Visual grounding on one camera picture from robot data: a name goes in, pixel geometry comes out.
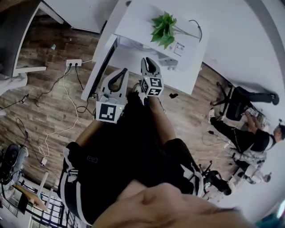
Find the black chair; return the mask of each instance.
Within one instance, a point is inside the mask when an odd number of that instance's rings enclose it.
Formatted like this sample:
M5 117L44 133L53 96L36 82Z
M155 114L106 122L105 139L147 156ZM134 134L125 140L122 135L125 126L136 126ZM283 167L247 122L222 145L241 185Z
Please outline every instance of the black chair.
M240 86L234 88L232 84L229 84L230 91L226 94L219 82L217 82L217 86L220 87L224 100L210 104L212 106L224 104L224 110L220 112L220 115L224 116L227 110L226 117L231 120L240 121L246 107L255 109L251 102L265 102L274 105L279 103L279 96L275 93L251 93Z

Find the green plant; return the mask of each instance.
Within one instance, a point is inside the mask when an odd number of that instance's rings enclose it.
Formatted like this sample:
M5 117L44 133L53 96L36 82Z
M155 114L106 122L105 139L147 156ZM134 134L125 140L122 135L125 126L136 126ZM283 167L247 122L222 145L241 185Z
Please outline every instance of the green plant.
M177 19L173 19L173 15L170 16L169 13L164 12L164 15L152 20L155 24L153 26L155 30L152 33L151 42L159 41L159 46L164 45L164 49L166 49L175 40L173 26L176 24Z

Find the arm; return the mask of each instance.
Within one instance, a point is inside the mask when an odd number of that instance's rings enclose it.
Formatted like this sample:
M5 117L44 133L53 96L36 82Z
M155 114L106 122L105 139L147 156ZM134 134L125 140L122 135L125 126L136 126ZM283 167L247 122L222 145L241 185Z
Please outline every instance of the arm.
M259 123L259 121L257 120L257 118L254 116L252 119L253 119L253 122L254 122L255 126L256 126L259 130L262 130L261 124Z
M174 128L165 115L157 97L149 97L149 104L160 141L164 145L166 142L176 138Z
M89 126L80 134L75 142L79 146L84 147L89 142L92 135L94 135L94 133L99 130L103 124L103 122L93 120L92 123L90 123Z
M250 113L246 111L245 116L248 119L248 128L255 134L257 132L258 128L255 126L254 121L253 121Z

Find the wire on floor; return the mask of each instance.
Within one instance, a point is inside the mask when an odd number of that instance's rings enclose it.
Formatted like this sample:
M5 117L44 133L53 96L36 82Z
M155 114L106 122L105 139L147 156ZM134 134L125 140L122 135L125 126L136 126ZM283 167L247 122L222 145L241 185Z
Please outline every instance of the wire on floor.
M13 103L13 104L11 104L11 105L9 105L9 106L6 106L6 107L4 107L4 108L0 108L0 111L1 110L4 110L4 109L7 109L8 107L11 107L12 105L15 105L15 104L17 104L17 103L20 103L22 100L20 100L20 101L18 101L18 102L15 102L15 103Z
M49 94L49 93L53 90L55 84L57 84L63 77L65 77L65 76L69 73L70 68L71 68L71 66L69 66L69 69L68 69L68 70L67 70L67 68L66 68L65 74L64 74L63 76L59 77L59 78L54 82L54 84L53 84L52 88L49 90L49 92L41 93L40 96L38 96L38 97L36 97L36 98L30 98L31 100L35 100L35 101L36 101L35 104L36 104L37 107L40 107L40 105L39 105L39 103L40 103L39 100L40 100L41 96L42 96L42 95L45 95L45 94Z
M82 90L84 90L84 89L83 89L83 86L82 86L82 83L81 83L81 81L80 81L80 79L79 79L79 75L78 75L76 66L75 66L75 71L76 71L76 74L77 74L77 79L78 79L78 81L79 81L79 84L80 84ZM78 107L76 108L77 112L78 112L78 113L85 113L86 111L88 111L92 116L95 116L95 114L96 114L96 109L94 109L94 111L91 112L91 111L88 109L88 105L89 105L89 102L88 102L88 100L87 100L87 105L86 105L86 106L78 106ZM84 108L84 111L78 111L78 108Z
M62 132L65 132L65 131L68 131L68 130L73 129L73 128L75 127L75 124L77 123L77 121L78 121L78 119L79 119L79 117L78 117L78 112L77 112L77 108L76 108L76 106L75 106L73 100L70 98L69 93L68 93L68 91L67 91L67 88L65 87L65 76L66 76L66 73L67 73L67 68L68 68L68 67L66 67L65 73L64 73L64 75L63 75L63 87L64 87L65 90L66 90L67 97L69 98L69 100L72 102L72 104L73 104L74 107L75 107L75 112L76 112L76 117L77 117L77 119L76 119L76 121L74 122L74 124L73 124L73 126L72 126L71 128L68 128L68 129L65 129L65 130L61 130L61 131L55 131L55 132L53 132L53 133L48 133L48 134L47 134L47 136L46 136L46 138L45 138L45 144L46 144L47 149L48 149L48 154L46 155L45 152L44 152L44 150L43 150L43 148L42 148L41 146L39 146L39 152L40 152L41 155L44 156L44 158L46 158L46 156L49 156L49 145L48 145L48 143L47 143L48 137L49 137L50 135L52 135L52 134L62 133Z
M213 144L205 144L204 136L205 136L206 133L209 133L210 135L216 136L218 139L222 140L222 142L216 142L216 143L213 143ZM209 146L213 146L213 145L216 145L216 144L228 143L228 141L222 139L220 136L214 134L213 131L209 130L209 131L206 131L206 132L203 133L203 135L202 135L202 143L203 143L205 146L208 146L208 147L209 147Z
M190 22L190 21L196 22L196 24L198 25L198 29L200 30L200 33L201 33L200 40L199 40L199 43L200 43L200 42L201 42L201 39L202 39L202 36L203 36L201 26L199 25L199 23L198 23L196 20L189 20L189 22Z
M30 140L29 140L28 132L27 132L27 130L26 130L26 128L25 128L25 126L24 126L24 124L23 124L23 122L21 121L20 118L17 118L17 119L16 119L16 124L18 125L18 128L20 129L20 131L21 131L22 134L24 135L25 139L27 140L27 142L28 142L30 148L31 148L32 151L34 152L34 154L35 154L35 156L36 156L36 159L37 159L37 161L39 162L39 164L40 164L41 166L43 166L44 168L46 168L48 171L52 172L52 173L55 175L56 178L60 179L52 170L50 170L49 168L47 168L45 165L42 165L42 164L41 164L41 161L39 160L36 151L34 150L33 146L31 145L31 142L30 142Z
M86 63L86 62L91 62L93 59L90 59L90 60L88 60L88 61L85 61L85 62L82 62L82 63Z
M20 180L20 176L19 176L19 178L18 178L18 180L17 180L17 182L16 182L16 184L15 184L15 186L18 184L18 182L19 182L19 180ZM7 189L7 190L4 190L4 187L3 187L3 184L1 183L1 185L2 185L2 193L1 193L1 195L4 197L4 199L6 199L6 200L9 200L9 199L11 199L12 198L12 196L15 194L15 191L17 190L15 187L14 187L14 192L10 195L10 197L9 198L6 198L6 196L5 196L5 192L6 191L9 191L9 189Z

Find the sneaker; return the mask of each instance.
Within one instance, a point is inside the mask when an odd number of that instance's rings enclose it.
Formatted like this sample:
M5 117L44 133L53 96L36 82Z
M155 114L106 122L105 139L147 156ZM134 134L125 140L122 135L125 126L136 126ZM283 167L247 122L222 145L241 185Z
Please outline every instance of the sneaker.
M211 118L215 118L215 110L211 109L209 111L209 117L208 117L208 122L211 123Z
M133 92L138 92L139 98L142 100L142 104L144 104L144 99L147 97L146 94L142 91L142 87L139 83L135 84L133 87Z

